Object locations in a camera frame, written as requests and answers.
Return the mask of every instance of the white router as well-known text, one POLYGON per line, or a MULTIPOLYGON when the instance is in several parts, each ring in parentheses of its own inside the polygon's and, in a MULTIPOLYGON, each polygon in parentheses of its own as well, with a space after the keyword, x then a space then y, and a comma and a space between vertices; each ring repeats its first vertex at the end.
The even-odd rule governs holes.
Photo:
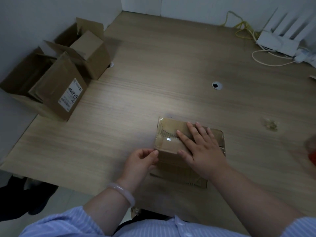
POLYGON ((279 7, 260 34, 257 43, 261 46, 294 56, 300 41, 316 26, 312 10, 299 16, 279 7))

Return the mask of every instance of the left hand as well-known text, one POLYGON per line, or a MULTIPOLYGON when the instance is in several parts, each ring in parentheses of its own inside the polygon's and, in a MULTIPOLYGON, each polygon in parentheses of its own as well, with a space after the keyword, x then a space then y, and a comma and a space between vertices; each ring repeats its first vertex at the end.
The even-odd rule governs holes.
POLYGON ((123 174, 116 182, 130 193, 133 193, 140 186, 148 171, 152 170, 157 162, 157 150, 138 149, 127 158, 123 174))

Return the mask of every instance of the small cardboard box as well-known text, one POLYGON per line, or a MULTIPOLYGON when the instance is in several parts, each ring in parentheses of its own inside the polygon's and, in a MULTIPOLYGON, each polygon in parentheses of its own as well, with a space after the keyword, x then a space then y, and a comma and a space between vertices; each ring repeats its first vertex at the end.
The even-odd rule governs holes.
MULTIPOLYGON (((157 168, 151 171, 150 174, 170 181, 206 188, 207 180, 195 173, 177 154, 180 149, 191 154, 184 143, 178 138, 176 134, 177 130, 180 130, 193 140, 186 122, 159 118, 155 140, 155 149, 159 151, 159 163, 157 164, 157 168)), ((211 130, 225 154, 224 133, 218 129, 211 130)))
POLYGON ((87 85, 66 52, 55 58, 44 55, 38 47, 0 83, 0 88, 42 116, 66 121, 87 85))
POLYGON ((66 51, 82 76, 99 79, 111 63, 103 35, 103 24, 77 18, 75 24, 54 42, 45 41, 57 54, 66 51))

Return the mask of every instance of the right hand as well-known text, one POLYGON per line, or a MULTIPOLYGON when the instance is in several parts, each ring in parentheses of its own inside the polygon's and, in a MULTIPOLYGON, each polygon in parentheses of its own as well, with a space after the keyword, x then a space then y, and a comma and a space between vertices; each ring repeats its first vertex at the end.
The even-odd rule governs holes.
POLYGON ((228 167, 226 158, 210 128, 205 131, 199 123, 195 124, 196 128, 190 122, 187 125, 195 143, 180 131, 177 134, 192 155, 183 150, 179 150, 178 154, 196 173, 210 180, 213 175, 228 167))

